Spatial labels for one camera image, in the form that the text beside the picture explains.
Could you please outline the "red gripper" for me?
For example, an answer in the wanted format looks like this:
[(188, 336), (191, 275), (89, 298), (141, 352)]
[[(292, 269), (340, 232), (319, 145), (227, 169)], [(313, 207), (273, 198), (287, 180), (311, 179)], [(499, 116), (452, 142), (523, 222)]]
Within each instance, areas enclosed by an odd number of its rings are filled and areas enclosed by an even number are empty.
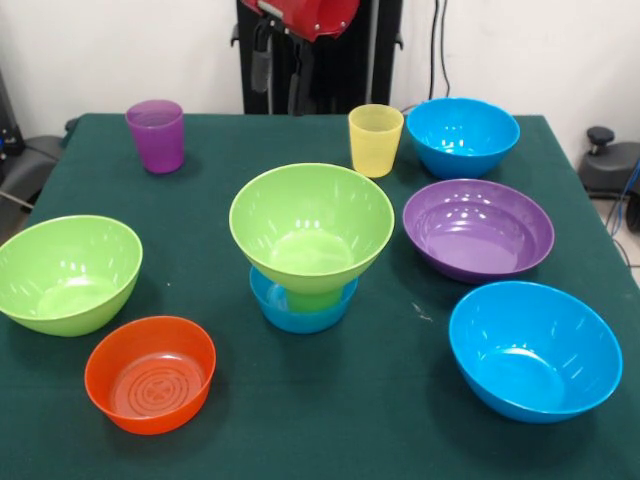
[[(242, 0), (241, 3), (266, 17), (288, 33), (315, 42), (320, 36), (337, 38), (351, 24), (359, 0)], [(253, 31), (251, 88), (256, 93), (269, 89), (272, 54), (269, 22), (258, 22)], [(313, 51), (309, 42), (294, 43), (294, 71), (289, 84), (288, 113), (305, 113), (313, 75)]]

